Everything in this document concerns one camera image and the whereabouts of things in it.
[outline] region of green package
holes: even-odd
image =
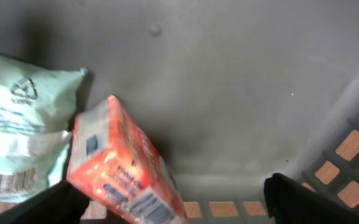
[[[45,154],[15,154],[6,147],[31,151],[34,144],[19,142],[37,139],[41,144],[67,129],[76,108],[75,92],[86,72],[46,70],[0,56],[0,138],[13,139],[10,145],[0,144],[0,201],[21,202],[62,179],[71,134],[60,138]],[[22,187],[31,185],[24,180],[35,183],[21,191],[15,190],[17,186],[10,190],[1,187],[1,182],[17,182],[18,178],[23,179]]]

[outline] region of gray plastic bin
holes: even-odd
[[[274,222],[243,204],[263,203],[273,172],[344,207],[359,183],[359,154],[335,153],[359,130],[359,0],[0,0],[0,54],[89,68],[79,110],[122,100],[198,202],[191,223]]]

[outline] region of red box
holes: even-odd
[[[169,168],[114,96],[77,116],[67,179],[130,223],[188,223]]]

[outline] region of plastic packet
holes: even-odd
[[[37,190],[26,189],[14,194],[0,191],[0,201],[21,202],[61,181],[70,139],[62,130],[68,128],[68,120],[75,112],[75,92],[86,72],[86,69],[51,71],[0,56],[0,188],[5,184],[2,176],[7,175],[12,178],[34,176],[29,180],[34,180],[37,186]],[[43,148],[49,153],[41,156],[12,155],[7,148],[15,142],[32,139],[49,141],[50,137],[44,134],[50,133],[61,135],[60,142]],[[3,144],[2,139],[14,140]],[[21,146],[18,150],[36,149]]]
[[[67,178],[131,223],[188,223],[164,160],[114,96],[77,116]]]

